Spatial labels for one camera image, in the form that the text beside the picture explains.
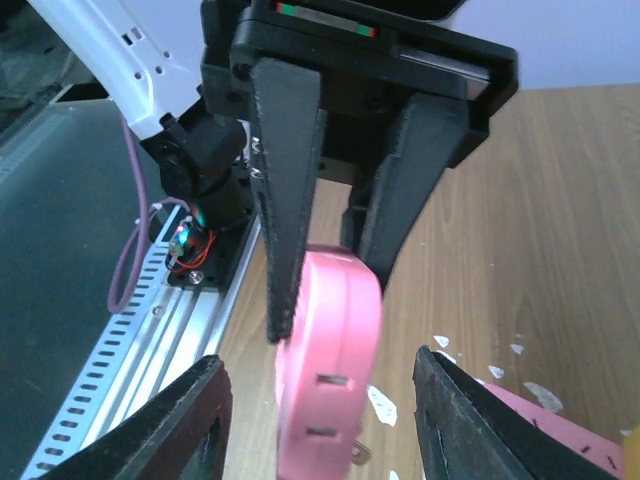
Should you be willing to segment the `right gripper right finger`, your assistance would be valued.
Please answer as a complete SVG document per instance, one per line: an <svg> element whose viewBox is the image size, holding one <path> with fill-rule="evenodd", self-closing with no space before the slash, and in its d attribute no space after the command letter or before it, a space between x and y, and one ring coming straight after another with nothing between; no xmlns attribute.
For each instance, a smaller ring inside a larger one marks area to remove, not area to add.
<svg viewBox="0 0 640 480"><path fill-rule="evenodd" d="M421 346L413 381L427 479L616 479L523 419L442 353Z"/></svg>

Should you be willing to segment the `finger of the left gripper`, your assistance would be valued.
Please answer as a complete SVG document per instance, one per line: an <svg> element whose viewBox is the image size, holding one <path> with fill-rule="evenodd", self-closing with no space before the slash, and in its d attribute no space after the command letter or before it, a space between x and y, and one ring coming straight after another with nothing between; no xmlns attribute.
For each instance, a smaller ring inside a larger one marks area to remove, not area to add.
<svg viewBox="0 0 640 480"><path fill-rule="evenodd" d="M324 140L321 74L272 58L251 71L252 189L267 254L266 338L290 337Z"/></svg>

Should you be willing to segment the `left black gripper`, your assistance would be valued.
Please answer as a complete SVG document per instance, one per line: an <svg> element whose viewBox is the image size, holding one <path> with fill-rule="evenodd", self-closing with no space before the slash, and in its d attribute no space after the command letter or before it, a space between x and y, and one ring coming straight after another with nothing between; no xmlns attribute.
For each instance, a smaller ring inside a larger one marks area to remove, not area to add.
<svg viewBox="0 0 640 480"><path fill-rule="evenodd" d="M342 215L342 246L382 288L468 132L468 108L470 133L455 162L487 138L490 118L519 87L514 49L448 29L459 9L457 1L200 5L201 94L213 114L248 118L250 73L263 58L316 71L328 115L324 153L353 162L412 94L424 93L413 95L389 126L384 149L356 178Z"/></svg>

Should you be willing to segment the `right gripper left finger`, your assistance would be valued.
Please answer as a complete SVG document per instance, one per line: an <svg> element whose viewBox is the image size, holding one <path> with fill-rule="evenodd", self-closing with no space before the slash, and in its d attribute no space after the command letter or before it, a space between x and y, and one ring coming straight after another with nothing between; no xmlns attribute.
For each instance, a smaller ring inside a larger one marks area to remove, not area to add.
<svg viewBox="0 0 640 480"><path fill-rule="evenodd" d="M224 362L206 355L137 412L33 479L221 479L233 395Z"/></svg>

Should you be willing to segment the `pink triangular power socket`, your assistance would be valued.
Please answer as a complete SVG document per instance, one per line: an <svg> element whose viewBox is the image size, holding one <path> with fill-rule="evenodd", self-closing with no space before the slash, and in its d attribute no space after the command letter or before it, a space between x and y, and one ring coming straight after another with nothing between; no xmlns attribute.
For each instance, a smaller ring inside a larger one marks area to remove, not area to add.
<svg viewBox="0 0 640 480"><path fill-rule="evenodd" d="M530 424L565 447L601 467L616 479L624 477L623 448L599 435L545 410L497 385L484 387Z"/></svg>

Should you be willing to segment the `pink plug adapter block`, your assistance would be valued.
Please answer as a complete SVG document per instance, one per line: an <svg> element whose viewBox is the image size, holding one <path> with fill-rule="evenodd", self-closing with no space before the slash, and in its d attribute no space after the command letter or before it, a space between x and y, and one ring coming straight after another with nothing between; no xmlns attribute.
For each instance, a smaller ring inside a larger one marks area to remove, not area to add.
<svg viewBox="0 0 640 480"><path fill-rule="evenodd" d="M382 291L352 252L311 244L292 333L278 344L279 479L344 479L380 338Z"/></svg>

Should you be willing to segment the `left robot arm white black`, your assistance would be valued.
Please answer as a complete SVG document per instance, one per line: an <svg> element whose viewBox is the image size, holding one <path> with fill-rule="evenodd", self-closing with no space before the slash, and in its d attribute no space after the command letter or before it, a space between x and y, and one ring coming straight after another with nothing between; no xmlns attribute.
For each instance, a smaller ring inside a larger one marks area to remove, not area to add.
<svg viewBox="0 0 640 480"><path fill-rule="evenodd" d="M258 215L267 337L291 334L318 179L377 276L444 171L519 87L511 47L447 27L457 1L37 1L105 88L164 191L211 230Z"/></svg>

